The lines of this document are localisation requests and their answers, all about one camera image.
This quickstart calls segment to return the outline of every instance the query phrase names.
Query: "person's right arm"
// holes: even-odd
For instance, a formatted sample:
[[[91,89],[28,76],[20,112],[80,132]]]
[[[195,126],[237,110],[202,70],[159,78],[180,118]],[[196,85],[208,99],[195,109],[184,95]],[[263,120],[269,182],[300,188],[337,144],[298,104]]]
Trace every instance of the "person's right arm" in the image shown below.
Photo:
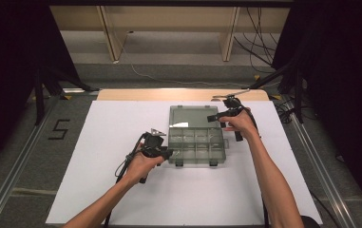
[[[304,227],[293,192],[284,176],[270,158],[267,150],[245,111],[236,117],[221,117],[221,122],[230,124],[226,131],[240,131],[249,143],[257,173],[257,181],[269,213],[272,227]]]

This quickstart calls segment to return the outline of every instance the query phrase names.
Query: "person's right hand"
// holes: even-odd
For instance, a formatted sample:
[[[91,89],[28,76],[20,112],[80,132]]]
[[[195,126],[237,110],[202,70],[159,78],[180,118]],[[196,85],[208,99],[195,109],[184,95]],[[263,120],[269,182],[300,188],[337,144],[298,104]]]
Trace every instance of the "person's right hand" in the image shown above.
[[[254,126],[251,118],[249,117],[246,111],[241,111],[235,117],[221,117],[219,121],[222,123],[228,122],[228,127],[223,128],[225,131],[240,131],[240,135],[248,139],[252,137],[254,134],[258,135],[257,129]]]

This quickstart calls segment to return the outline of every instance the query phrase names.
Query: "white tabletop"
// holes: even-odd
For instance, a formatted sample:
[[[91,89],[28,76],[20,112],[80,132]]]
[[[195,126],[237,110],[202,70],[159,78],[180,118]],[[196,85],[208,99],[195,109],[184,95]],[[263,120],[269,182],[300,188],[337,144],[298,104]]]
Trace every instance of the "white tabletop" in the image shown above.
[[[243,102],[252,108],[259,133],[272,159],[289,182],[301,215],[321,218],[296,163],[272,102]],[[151,128],[168,132],[171,105],[219,102],[93,102],[47,224],[63,224],[99,198],[116,180],[115,170]],[[230,143],[226,161],[156,167],[146,184],[137,184],[113,210],[110,224],[147,226],[232,226],[263,224],[261,195],[247,142]]]

